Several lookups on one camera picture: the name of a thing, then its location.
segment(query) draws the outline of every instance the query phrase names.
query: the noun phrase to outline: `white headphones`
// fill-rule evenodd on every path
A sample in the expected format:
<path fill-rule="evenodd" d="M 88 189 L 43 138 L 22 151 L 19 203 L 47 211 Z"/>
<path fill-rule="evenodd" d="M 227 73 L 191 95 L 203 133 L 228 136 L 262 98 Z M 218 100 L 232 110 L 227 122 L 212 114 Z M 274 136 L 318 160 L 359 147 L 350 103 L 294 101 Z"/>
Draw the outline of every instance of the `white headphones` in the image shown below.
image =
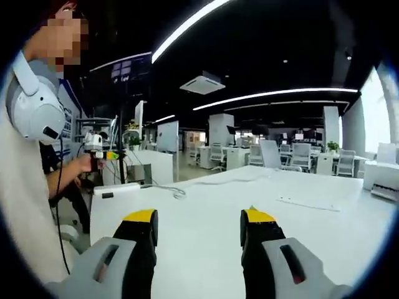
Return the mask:
<path fill-rule="evenodd" d="M 22 52 L 12 69 L 16 78 L 6 98 L 12 125 L 27 140 L 55 141 L 65 125 L 64 107 L 57 98 L 58 78 L 40 60 L 28 64 Z"/>

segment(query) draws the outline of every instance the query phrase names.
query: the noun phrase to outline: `ceiling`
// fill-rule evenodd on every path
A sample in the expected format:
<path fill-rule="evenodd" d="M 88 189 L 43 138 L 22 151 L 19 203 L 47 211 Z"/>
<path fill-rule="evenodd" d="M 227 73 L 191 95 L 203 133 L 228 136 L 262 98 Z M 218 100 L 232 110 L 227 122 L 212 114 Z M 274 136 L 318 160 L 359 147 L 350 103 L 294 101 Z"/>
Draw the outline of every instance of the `ceiling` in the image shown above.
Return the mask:
<path fill-rule="evenodd" d="M 324 105 L 337 105 L 343 114 L 360 94 L 290 93 L 198 111 L 193 108 L 293 88 L 360 89 L 380 60 L 373 36 L 363 19 L 352 14 L 354 7 L 347 1 L 343 6 L 323 0 L 232 0 L 192 26 L 154 64 L 148 63 L 149 73 L 139 83 L 113 84 L 111 66 L 87 71 L 115 59 L 155 51 L 208 2 L 98 0 L 85 7 L 89 50 L 82 54 L 82 78 L 76 72 L 70 76 L 84 108 L 91 112 L 93 106 L 102 105 L 102 113 L 108 115 L 116 113 L 118 103 L 123 102 L 128 120 L 142 99 L 146 101 L 145 122 L 176 115 L 172 120 L 179 120 L 181 127 L 205 129 L 209 115 L 225 112 L 234 115 L 236 126 L 245 128 L 254 123 L 321 126 Z M 218 76 L 226 88 L 208 95 L 179 89 L 204 70 Z M 250 105 L 256 106 L 236 109 Z"/>

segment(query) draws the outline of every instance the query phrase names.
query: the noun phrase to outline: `window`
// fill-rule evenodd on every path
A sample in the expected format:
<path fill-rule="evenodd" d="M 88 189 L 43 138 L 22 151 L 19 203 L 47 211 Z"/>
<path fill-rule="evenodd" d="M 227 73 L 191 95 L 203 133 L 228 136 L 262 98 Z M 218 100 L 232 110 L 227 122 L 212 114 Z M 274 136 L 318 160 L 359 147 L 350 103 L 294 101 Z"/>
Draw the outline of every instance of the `window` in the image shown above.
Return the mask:
<path fill-rule="evenodd" d="M 365 125 L 365 151 L 376 153 L 379 143 L 390 143 L 390 124 L 387 102 L 380 78 L 373 68 L 362 88 L 362 105 Z"/>
<path fill-rule="evenodd" d="M 199 133 L 199 140 L 200 140 L 200 142 L 205 142 L 205 138 L 206 138 L 206 133 L 204 133 L 204 132 L 200 132 Z"/>
<path fill-rule="evenodd" d="M 338 130 L 339 130 L 339 148 L 342 148 L 343 136 L 342 136 L 342 117 L 338 118 Z"/>

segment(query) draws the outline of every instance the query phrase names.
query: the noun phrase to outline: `white desk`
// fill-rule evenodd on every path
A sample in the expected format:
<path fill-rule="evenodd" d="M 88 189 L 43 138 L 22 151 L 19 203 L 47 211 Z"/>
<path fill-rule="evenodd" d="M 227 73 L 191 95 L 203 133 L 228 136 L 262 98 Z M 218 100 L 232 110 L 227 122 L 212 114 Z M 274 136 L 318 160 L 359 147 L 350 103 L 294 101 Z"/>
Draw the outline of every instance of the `white desk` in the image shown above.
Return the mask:
<path fill-rule="evenodd" d="M 286 237 L 297 238 L 316 254 L 335 283 L 353 285 L 378 252 L 396 211 L 393 203 L 363 190 L 362 183 L 361 179 L 246 166 L 171 184 L 186 191 L 182 200 L 156 188 L 93 199 L 90 238 L 94 243 L 113 236 L 130 212 L 156 208 L 159 232 L 152 298 L 242 299 L 240 212 L 253 205 L 273 215 Z M 276 200 L 280 197 L 334 204 L 341 211 L 287 204 Z"/>
<path fill-rule="evenodd" d="M 200 152 L 201 149 L 207 149 L 209 146 L 197 147 Z M 226 155 L 226 170 L 236 169 L 245 166 L 245 154 L 249 153 L 249 148 L 233 148 L 230 146 L 222 147 L 223 153 Z M 212 163 L 201 163 L 203 168 L 211 169 L 216 166 Z"/>
<path fill-rule="evenodd" d="M 289 153 L 288 152 L 284 152 L 284 155 L 292 156 L 292 151 L 289 152 Z M 319 157 L 319 155 L 320 155 L 319 151 L 310 151 L 310 156 L 312 158 L 317 158 L 317 157 Z M 332 154 L 332 157 L 333 157 L 334 160 L 338 160 L 339 159 L 339 154 L 338 153 Z M 361 157 L 361 156 L 355 156 L 355 160 L 357 160 L 357 161 L 368 161 L 369 159 Z"/>

